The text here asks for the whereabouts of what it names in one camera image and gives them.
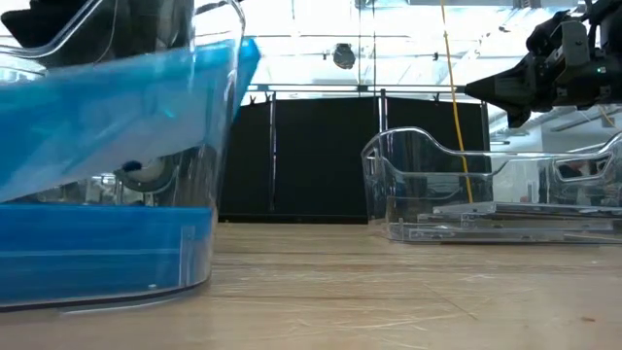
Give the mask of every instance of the wood grain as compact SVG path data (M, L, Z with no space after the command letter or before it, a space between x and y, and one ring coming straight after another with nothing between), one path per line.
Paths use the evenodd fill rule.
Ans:
M0 317L2 349L619 349L622 247L403 245L221 225L194 297Z

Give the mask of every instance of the yellow cable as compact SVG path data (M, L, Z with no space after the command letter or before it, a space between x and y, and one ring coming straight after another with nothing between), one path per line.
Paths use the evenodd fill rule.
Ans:
M445 50L447 51L447 67L449 69L449 86L451 87L451 100L454 106L454 124L456 125L456 133L458 134L458 145L460 146L460 151L465 151L465 145L463 144L463 134L460 129L460 118L458 118L458 102L456 101L456 88L454 86L454 71L451 66L451 52L449 50L449 35L447 34L447 19L445 17L445 0L440 0L440 11L443 14L443 31L445 38ZM463 169L466 174L468 174L468 165L467 159L462 157L463 159ZM473 202L473 193L470 188L470 180L468 176L466 176L466 193L468 194L468 202Z
M605 112L605 109L603 109L602 106L598 106L599 107L599 111L601 111L601 114L603 115L603 117L605 117L606 121L613 127L615 127L618 131L620 130L616 125L615 122L607 115L607 113Z

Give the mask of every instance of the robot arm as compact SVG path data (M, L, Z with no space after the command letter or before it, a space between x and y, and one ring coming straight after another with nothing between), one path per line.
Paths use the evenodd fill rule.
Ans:
M622 0L600 0L582 17L555 14L536 27L527 49L515 67L465 87L467 95L504 109L509 127L556 106L622 103Z

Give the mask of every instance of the clear plastic bin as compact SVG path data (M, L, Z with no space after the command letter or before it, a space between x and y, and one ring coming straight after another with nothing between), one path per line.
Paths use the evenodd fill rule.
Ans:
M390 129L362 153L369 224L404 242L622 243L621 150L617 134L592 154L456 152Z
M229 126L259 62L238 5L0 10L0 309L207 281Z

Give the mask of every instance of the black wall panel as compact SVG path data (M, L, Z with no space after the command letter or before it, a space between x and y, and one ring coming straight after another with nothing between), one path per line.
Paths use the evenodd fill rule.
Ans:
M244 106L231 128L221 194L223 219L269 214L270 104Z
M275 215L364 221L360 154L377 111L371 97L277 101Z
M450 102L388 97L387 115L389 128L420 127L446 148L460 150L454 124L454 109ZM459 103L458 116L465 149L489 150L488 135L484 134L482 123L481 105Z

